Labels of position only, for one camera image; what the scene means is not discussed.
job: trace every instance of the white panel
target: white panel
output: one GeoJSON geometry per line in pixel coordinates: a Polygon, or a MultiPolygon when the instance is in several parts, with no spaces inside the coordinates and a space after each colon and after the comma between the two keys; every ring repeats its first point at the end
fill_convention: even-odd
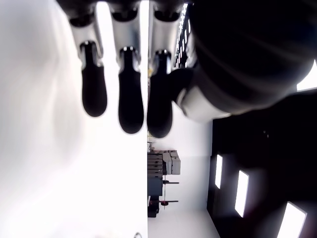
{"type": "Polygon", "coordinates": [[[241,217],[243,217],[244,208],[246,206],[248,184],[249,176],[245,172],[240,170],[235,209],[241,217]]]}
{"type": "MultiPolygon", "coordinates": [[[[82,106],[81,62],[57,2],[1,1],[1,238],[147,237],[147,129],[128,135],[120,128],[107,3],[98,3],[97,15],[108,106],[92,118],[82,106]],[[126,194],[135,199],[128,213],[126,194]]],[[[140,3],[140,18],[146,111],[149,1],[140,3]]]]}
{"type": "Polygon", "coordinates": [[[306,212],[288,202],[277,238],[298,238],[305,218],[306,212]]]}
{"type": "Polygon", "coordinates": [[[222,173],[222,157],[217,155],[217,162],[216,162],[216,179],[215,184],[220,189],[221,184],[221,173],[222,173]]]}

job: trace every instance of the black rubber fingertip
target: black rubber fingertip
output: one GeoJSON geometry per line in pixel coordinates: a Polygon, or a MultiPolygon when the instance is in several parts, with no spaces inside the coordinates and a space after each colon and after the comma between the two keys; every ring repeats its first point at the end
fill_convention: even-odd
{"type": "Polygon", "coordinates": [[[101,116],[107,108],[104,67],[97,67],[92,58],[92,43],[85,46],[86,67],[82,70],[82,101],[85,111],[92,117],[101,116]]]}
{"type": "Polygon", "coordinates": [[[151,77],[150,99],[148,105],[147,124],[150,134],[156,138],[168,135],[173,121],[172,103],[168,86],[162,76],[151,77]]]}
{"type": "Polygon", "coordinates": [[[119,74],[119,122],[128,134],[137,133],[144,121],[140,78],[140,72],[136,71],[119,74]]]}

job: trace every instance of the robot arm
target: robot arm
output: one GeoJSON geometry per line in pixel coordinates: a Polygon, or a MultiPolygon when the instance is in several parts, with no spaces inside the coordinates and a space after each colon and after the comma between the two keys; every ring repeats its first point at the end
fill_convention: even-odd
{"type": "MultiPolygon", "coordinates": [[[[101,61],[103,47],[96,18],[97,0],[57,0],[57,2],[68,16],[78,57],[82,62],[84,109],[90,116],[98,117],[106,110],[107,95],[104,67],[101,61]]],[[[141,62],[140,2],[108,0],[107,3],[111,13],[116,61],[120,66],[119,121],[122,129],[132,134],[140,130],[144,120],[139,71],[141,62]]],[[[166,78],[172,68],[171,56],[175,53],[175,39],[183,4],[183,1],[177,0],[158,0],[153,4],[153,34],[150,39],[152,47],[149,52],[150,67],[154,69],[151,76],[149,101],[150,108],[153,110],[156,104],[164,106],[167,104],[171,110],[168,95],[161,96],[160,81],[166,78]]],[[[153,127],[151,118],[155,118],[156,115],[150,110],[148,117],[151,129],[153,127]]]]}
{"type": "MultiPolygon", "coordinates": [[[[107,95],[96,20],[98,0],[57,0],[69,19],[82,61],[82,100],[98,117],[107,95]]],[[[144,120],[140,88],[140,18],[138,0],[107,1],[119,71],[119,121],[127,133],[144,120]]],[[[180,12],[186,0],[154,0],[149,67],[147,124],[155,137],[172,125],[174,101],[183,113],[207,122],[230,114],[268,107],[286,97],[311,70],[316,56],[317,17],[313,1],[294,1],[275,11],[275,1],[197,1],[189,9],[192,33],[187,68],[174,69],[180,12]]]]}

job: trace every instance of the ceiling light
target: ceiling light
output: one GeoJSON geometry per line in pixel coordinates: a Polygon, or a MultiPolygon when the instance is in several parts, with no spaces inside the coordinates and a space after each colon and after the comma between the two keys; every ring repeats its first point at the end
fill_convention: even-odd
{"type": "Polygon", "coordinates": [[[317,87],[316,78],[317,78],[317,66],[315,61],[310,73],[299,84],[297,84],[297,91],[316,88],[317,87]]]}
{"type": "Polygon", "coordinates": [[[306,215],[306,212],[288,202],[277,238],[298,238],[302,231],[306,215]]]}
{"type": "Polygon", "coordinates": [[[245,172],[242,172],[240,170],[239,178],[238,178],[236,205],[234,208],[236,209],[236,211],[241,217],[243,217],[244,208],[246,206],[248,184],[249,184],[249,176],[245,172]]]}
{"type": "Polygon", "coordinates": [[[217,155],[216,179],[215,179],[214,183],[219,189],[220,189],[220,184],[221,184],[221,173],[222,173],[222,157],[220,155],[217,155]]]}

